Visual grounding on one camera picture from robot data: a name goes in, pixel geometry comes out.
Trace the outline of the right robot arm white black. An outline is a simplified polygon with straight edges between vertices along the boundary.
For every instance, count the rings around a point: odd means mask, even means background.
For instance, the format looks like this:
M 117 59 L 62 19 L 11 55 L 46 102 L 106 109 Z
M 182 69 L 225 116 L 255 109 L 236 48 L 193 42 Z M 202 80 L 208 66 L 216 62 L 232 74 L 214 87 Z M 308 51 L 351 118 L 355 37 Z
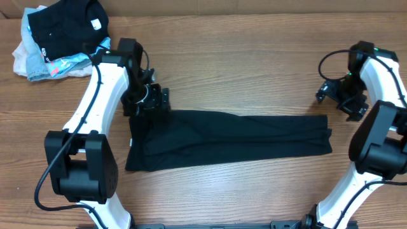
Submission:
M 406 89 L 399 59 L 367 41 L 346 53 L 347 75 L 326 78 L 315 96 L 318 102 L 333 99 L 349 121 L 361 122 L 349 145 L 350 165 L 331 193 L 294 228 L 357 228 L 351 217 L 364 201 L 406 173 Z

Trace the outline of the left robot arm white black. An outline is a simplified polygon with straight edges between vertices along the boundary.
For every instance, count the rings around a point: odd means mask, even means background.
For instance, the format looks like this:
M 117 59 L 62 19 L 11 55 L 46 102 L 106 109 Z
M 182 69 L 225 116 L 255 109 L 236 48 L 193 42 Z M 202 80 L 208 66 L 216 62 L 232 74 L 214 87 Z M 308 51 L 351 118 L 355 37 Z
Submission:
M 45 137 L 48 166 L 34 191 L 45 211 L 84 209 L 96 228 L 135 228 L 116 188 L 118 166 L 108 134 L 119 104 L 124 116 L 143 123 L 163 120 L 170 112 L 169 90 L 155 81 L 155 71 L 142 68 L 148 54 L 135 39 L 121 38 L 118 47 L 100 47 L 90 58 L 92 76 L 71 119 Z

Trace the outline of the black t-shirt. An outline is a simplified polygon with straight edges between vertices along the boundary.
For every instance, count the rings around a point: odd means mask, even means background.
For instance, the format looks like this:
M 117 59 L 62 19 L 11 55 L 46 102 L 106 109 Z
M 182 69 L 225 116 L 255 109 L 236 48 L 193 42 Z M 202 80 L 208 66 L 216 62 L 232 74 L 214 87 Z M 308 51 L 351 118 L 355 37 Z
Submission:
M 239 116 L 216 111 L 177 110 L 149 120 L 129 119 L 130 172 L 320 156 L 332 152 L 325 115 Z

